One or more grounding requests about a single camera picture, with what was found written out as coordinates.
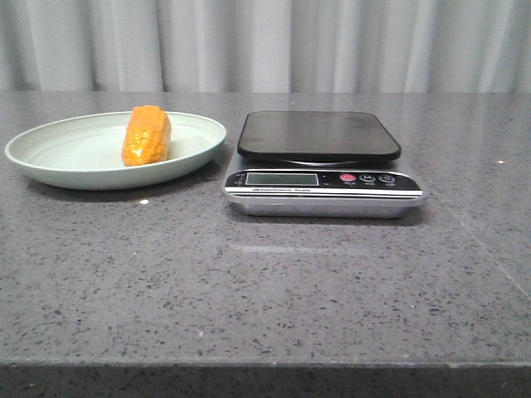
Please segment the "orange corn cob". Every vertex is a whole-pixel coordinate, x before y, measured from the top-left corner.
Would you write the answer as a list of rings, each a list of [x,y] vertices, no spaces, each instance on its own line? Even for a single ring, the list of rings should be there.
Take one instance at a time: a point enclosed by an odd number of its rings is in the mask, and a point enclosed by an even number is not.
[[[155,105],[137,106],[129,118],[121,158],[126,167],[168,159],[172,126],[166,112]]]

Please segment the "black silver kitchen scale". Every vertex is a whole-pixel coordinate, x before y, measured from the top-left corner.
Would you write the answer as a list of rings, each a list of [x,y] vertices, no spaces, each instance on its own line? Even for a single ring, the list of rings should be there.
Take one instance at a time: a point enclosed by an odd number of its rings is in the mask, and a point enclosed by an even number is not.
[[[247,215],[399,218],[428,196],[401,155],[373,114],[253,112],[223,191]]]

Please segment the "pale green round plate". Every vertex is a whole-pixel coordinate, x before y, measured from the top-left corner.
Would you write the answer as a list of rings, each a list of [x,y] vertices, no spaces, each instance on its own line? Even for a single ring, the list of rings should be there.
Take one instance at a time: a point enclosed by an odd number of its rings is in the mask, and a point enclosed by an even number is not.
[[[126,167],[121,159],[128,111],[90,114],[38,126],[19,134],[5,154],[22,174],[54,187],[119,190],[166,182],[214,159],[226,128],[214,119],[171,112],[168,160]]]

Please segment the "grey white curtain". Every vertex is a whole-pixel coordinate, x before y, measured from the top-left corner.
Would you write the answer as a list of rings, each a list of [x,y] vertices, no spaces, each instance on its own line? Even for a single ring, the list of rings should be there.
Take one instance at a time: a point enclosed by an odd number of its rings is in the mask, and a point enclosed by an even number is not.
[[[529,92],[527,1],[4,1],[3,90]]]

